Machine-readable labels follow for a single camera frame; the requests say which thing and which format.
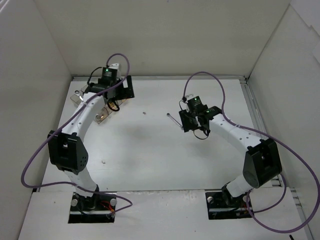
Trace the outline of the large silver ratchet wrench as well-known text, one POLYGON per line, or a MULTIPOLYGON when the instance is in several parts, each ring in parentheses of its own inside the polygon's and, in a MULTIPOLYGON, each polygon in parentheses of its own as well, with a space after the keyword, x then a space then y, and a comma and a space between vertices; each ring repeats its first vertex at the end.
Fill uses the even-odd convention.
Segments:
POLYGON ((81 90, 75 90, 74 91, 74 99, 76 102, 82 102, 83 98, 82 98, 82 91, 81 90))

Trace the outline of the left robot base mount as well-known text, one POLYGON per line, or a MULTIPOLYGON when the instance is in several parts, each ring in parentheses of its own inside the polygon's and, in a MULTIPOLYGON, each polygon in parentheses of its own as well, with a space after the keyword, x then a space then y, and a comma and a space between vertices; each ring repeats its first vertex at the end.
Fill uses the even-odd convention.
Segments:
POLYGON ((70 211, 69 224, 105 224, 115 221, 117 197, 115 194, 84 197, 73 193, 70 211))

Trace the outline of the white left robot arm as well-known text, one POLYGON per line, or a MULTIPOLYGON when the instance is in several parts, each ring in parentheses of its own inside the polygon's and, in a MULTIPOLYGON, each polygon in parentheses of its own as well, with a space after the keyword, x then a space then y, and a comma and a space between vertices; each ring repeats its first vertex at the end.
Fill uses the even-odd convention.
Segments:
POLYGON ((103 67, 98 82, 88 82, 87 87, 79 95, 81 102, 74 112, 76 117, 58 133, 52 130, 48 134, 51 164, 68 176, 76 187, 76 193, 82 196, 82 204, 89 210, 99 206, 100 197, 95 194, 99 187, 87 169, 89 153, 84 138, 90 125, 106 104, 134 97, 132 82, 129 81, 128 87, 124 87, 122 79, 119 63, 103 67))

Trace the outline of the small silver ratchet wrench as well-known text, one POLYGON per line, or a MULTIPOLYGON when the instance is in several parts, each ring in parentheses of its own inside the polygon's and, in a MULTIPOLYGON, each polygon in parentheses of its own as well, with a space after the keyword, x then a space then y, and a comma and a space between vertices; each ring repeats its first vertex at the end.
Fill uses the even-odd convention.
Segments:
POLYGON ((183 125, 179 123, 170 113, 167 113, 166 116, 170 118, 181 130, 183 130, 183 125))

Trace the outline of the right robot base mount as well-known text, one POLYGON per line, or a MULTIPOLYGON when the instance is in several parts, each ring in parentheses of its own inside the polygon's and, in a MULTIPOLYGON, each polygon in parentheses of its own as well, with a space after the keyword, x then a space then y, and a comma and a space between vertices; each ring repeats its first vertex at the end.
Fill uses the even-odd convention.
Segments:
POLYGON ((245 194, 232 197, 225 186, 221 190, 206 191, 205 199, 209 220, 236 220, 251 218, 251 201, 246 204, 245 194))

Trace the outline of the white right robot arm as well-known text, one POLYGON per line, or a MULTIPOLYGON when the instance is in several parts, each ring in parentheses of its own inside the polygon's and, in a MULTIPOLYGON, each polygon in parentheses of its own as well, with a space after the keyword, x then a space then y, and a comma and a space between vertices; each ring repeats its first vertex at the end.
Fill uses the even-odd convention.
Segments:
POLYGON ((233 206, 240 196, 249 190, 260 188, 282 172, 274 140, 262 139, 232 125, 225 119, 220 108, 208 107, 199 96, 191 94, 184 96, 181 101, 186 104, 186 108, 179 111, 184 132, 199 130, 206 137, 214 132, 244 156, 242 173, 222 187, 221 200, 225 205, 233 206))

